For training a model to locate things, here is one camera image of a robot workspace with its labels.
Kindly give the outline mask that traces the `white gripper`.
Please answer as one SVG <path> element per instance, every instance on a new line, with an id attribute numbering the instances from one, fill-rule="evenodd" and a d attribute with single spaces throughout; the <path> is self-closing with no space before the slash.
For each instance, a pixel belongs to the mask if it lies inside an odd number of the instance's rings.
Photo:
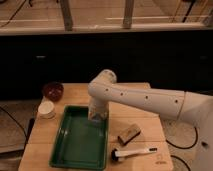
<path id="1" fill-rule="evenodd" d="M 94 122 L 106 120 L 109 114 L 109 105 L 89 105 L 88 119 Z"/>

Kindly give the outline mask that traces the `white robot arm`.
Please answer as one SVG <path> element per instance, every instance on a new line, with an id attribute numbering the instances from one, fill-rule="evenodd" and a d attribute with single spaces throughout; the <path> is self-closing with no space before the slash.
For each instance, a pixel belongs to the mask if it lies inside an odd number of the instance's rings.
<path id="1" fill-rule="evenodd" d="M 200 129 L 192 171 L 213 171 L 213 96 L 178 90 L 119 85 L 116 74 L 102 70 L 88 84 L 88 119 L 104 120 L 115 102 L 179 120 Z"/>

